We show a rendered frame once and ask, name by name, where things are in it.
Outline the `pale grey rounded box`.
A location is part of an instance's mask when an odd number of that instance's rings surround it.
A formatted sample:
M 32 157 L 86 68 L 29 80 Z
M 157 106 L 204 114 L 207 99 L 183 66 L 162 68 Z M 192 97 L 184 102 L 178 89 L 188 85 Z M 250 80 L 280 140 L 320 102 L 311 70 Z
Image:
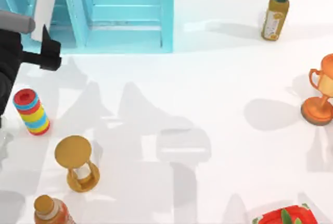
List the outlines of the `pale grey rounded box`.
M 28 34 L 34 31 L 35 21 L 29 16 L 0 10 L 0 29 Z

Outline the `stack of coloured rings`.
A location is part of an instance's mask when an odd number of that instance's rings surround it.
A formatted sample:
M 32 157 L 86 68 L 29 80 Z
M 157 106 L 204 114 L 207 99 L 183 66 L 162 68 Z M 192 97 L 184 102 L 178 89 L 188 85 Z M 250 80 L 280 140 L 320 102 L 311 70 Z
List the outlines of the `stack of coloured rings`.
M 13 98 L 13 104 L 32 135 L 43 135 L 50 127 L 50 120 L 33 89 L 21 89 Z

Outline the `light blue rack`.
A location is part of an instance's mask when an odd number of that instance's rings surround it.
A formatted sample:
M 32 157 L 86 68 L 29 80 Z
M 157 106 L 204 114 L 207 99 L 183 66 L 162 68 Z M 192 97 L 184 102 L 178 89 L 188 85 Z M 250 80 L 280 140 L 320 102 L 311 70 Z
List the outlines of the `light blue rack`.
M 0 0 L 32 16 L 36 0 Z M 170 53 L 174 0 L 55 0 L 49 34 L 64 54 Z

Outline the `golden hourglass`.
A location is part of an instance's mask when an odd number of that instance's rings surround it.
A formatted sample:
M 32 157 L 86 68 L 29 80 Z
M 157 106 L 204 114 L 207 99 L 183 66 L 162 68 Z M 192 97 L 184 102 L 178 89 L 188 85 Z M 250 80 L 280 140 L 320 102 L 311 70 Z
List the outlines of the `golden hourglass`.
M 90 191 L 99 182 L 100 172 L 91 161 L 91 154 L 90 142 L 80 135 L 62 139 L 55 148 L 55 160 L 67 169 L 67 184 L 76 192 Z M 76 171 L 85 165 L 88 166 L 88 175 L 81 178 Z

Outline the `orange bottle with golden cap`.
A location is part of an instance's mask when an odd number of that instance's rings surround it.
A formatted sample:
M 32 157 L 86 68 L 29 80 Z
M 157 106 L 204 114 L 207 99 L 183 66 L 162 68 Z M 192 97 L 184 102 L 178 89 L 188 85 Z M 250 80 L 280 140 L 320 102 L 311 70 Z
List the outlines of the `orange bottle with golden cap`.
M 48 195 L 40 195 L 34 201 L 35 224 L 76 224 L 67 205 Z

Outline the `yellow-green bottle with grey cap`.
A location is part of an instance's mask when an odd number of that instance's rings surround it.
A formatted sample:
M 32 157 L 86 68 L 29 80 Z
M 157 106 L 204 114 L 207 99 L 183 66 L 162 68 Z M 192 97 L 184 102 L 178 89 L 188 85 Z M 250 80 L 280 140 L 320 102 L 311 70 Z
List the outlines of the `yellow-green bottle with grey cap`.
M 269 0 L 261 36 L 268 41 L 277 41 L 289 10 L 289 0 Z

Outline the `bronze trophy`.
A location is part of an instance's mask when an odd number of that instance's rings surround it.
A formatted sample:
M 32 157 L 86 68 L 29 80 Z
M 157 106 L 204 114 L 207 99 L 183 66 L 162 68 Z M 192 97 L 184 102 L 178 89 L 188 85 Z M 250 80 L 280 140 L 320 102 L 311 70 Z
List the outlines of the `bronze trophy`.
M 326 55 L 321 61 L 321 68 L 309 71 L 311 86 L 321 96 L 307 98 L 301 105 L 301 114 L 305 120 L 316 126 L 324 126 L 333 120 L 333 53 Z

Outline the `red and green box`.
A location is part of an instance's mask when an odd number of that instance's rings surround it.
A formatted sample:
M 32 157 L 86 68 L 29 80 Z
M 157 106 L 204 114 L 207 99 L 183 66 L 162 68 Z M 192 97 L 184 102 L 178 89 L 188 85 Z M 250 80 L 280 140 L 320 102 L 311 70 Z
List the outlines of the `red and green box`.
M 252 224 L 319 224 L 306 203 L 273 210 L 252 220 Z

